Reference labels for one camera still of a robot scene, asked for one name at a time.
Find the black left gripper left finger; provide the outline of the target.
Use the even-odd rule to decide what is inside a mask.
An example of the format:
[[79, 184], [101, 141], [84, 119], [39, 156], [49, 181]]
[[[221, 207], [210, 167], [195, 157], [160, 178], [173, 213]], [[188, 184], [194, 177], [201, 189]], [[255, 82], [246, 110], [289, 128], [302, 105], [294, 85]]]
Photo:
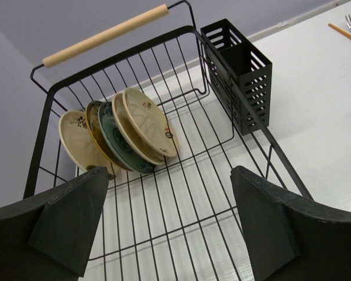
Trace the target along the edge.
[[96, 167], [0, 208], [0, 280], [78, 280], [94, 243], [109, 183]]

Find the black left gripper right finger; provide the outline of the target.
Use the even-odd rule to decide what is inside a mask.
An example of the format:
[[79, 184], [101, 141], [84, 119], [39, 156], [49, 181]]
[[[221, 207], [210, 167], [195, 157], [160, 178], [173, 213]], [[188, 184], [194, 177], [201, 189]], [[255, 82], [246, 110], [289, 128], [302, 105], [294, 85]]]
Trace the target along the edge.
[[232, 169], [230, 180], [255, 280], [351, 280], [351, 212], [243, 166]]

